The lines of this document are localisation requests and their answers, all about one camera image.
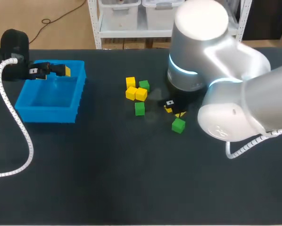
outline metal shelf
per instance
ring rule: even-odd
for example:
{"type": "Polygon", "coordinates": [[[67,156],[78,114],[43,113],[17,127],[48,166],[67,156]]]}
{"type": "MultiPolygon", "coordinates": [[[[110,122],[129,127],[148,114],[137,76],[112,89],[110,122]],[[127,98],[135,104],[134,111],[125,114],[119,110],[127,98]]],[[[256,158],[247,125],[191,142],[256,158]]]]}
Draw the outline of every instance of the metal shelf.
{"type": "MultiPolygon", "coordinates": [[[[229,10],[229,33],[237,35],[238,23],[229,10]]],[[[104,14],[99,18],[99,35],[101,38],[155,38],[155,37],[171,37],[172,30],[148,30],[145,9],[139,7],[138,10],[138,27],[134,31],[111,31],[108,29],[104,19],[104,14]]]]}
{"type": "MultiPolygon", "coordinates": [[[[224,2],[229,16],[229,33],[236,36],[238,41],[242,40],[245,30],[248,14],[250,11],[252,0],[241,0],[241,17],[237,22],[234,16],[234,7],[239,0],[221,0],[224,2]]],[[[100,13],[98,19],[97,0],[88,0],[91,23],[93,28],[94,40],[97,49],[101,49],[101,38],[155,38],[155,37],[171,37],[172,30],[148,30],[145,9],[139,7],[138,10],[138,27],[135,31],[111,31],[108,29],[104,15],[100,13]]]]}

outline blue container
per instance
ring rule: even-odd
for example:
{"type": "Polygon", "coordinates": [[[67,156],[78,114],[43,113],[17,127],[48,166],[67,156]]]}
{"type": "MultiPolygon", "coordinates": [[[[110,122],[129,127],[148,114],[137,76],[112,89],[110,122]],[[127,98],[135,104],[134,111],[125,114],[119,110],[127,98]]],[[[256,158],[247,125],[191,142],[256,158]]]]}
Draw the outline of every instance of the blue container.
{"type": "Polygon", "coordinates": [[[65,64],[71,69],[71,77],[60,77],[50,73],[46,80],[26,80],[15,109],[24,122],[75,123],[86,78],[84,61],[35,61],[41,62],[65,64]]]}

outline white coiled cable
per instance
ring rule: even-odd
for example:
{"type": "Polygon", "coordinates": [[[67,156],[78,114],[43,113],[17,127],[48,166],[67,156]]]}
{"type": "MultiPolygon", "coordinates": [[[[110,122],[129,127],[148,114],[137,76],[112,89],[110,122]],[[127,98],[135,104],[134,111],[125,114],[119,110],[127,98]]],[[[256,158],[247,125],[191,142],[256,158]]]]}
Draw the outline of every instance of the white coiled cable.
{"type": "Polygon", "coordinates": [[[20,127],[24,137],[26,138],[26,141],[27,141],[27,144],[28,144],[28,147],[29,147],[29,157],[22,167],[14,170],[14,171],[6,172],[6,173],[0,173],[0,178],[17,174],[17,173],[23,171],[24,169],[26,169],[29,166],[29,164],[31,163],[32,158],[33,158],[33,153],[34,153],[32,140],[31,140],[26,128],[24,127],[22,121],[20,120],[19,116],[17,115],[16,111],[14,110],[12,104],[10,103],[10,101],[9,101],[7,95],[6,95],[6,92],[4,90],[4,87],[3,87],[3,83],[2,83],[2,79],[1,79],[3,69],[4,69],[5,66],[11,65],[11,64],[17,64],[17,59],[16,58],[9,58],[8,60],[2,61],[1,64],[0,64],[0,94],[1,94],[5,104],[7,106],[7,108],[11,112],[14,120],[17,122],[18,126],[20,127]]]}
{"type": "Polygon", "coordinates": [[[263,142],[267,139],[277,137],[279,135],[282,135],[282,129],[278,129],[278,130],[274,130],[272,132],[268,132],[267,136],[262,135],[260,137],[257,137],[256,139],[247,143],[244,147],[242,147],[240,150],[238,150],[234,153],[231,153],[230,142],[226,142],[226,155],[229,159],[234,159],[234,158],[240,156],[241,154],[245,153],[246,151],[248,151],[250,148],[254,147],[255,145],[258,145],[259,143],[261,143],[261,142],[263,142]]]}

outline green block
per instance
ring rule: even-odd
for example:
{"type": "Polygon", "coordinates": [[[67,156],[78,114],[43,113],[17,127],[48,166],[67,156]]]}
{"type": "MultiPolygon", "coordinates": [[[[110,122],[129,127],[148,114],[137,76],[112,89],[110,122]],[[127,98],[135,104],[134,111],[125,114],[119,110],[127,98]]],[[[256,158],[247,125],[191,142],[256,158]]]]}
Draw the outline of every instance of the green block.
{"type": "Polygon", "coordinates": [[[135,114],[136,115],[145,115],[145,105],[144,102],[135,103],[135,114]]]}
{"type": "Polygon", "coordinates": [[[182,119],[175,119],[175,121],[172,124],[172,131],[177,133],[182,133],[185,129],[185,121],[182,119]]]}
{"type": "Polygon", "coordinates": [[[147,81],[147,80],[140,81],[139,87],[143,88],[143,89],[147,89],[147,91],[149,92],[149,81],[147,81]]]}

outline wooden floor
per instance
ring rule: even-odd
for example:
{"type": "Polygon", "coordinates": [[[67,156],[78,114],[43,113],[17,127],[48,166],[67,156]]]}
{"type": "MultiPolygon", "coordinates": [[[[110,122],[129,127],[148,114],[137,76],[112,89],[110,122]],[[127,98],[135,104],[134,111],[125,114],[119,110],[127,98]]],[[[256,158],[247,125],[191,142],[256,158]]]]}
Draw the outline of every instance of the wooden floor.
{"type": "MultiPolygon", "coordinates": [[[[0,38],[9,28],[24,31],[32,40],[43,26],[79,6],[83,0],[0,0],[0,38]]],[[[281,40],[245,41],[252,47],[282,46],[281,40]]],[[[94,49],[88,4],[43,29],[30,45],[33,49],[94,49]]]]}

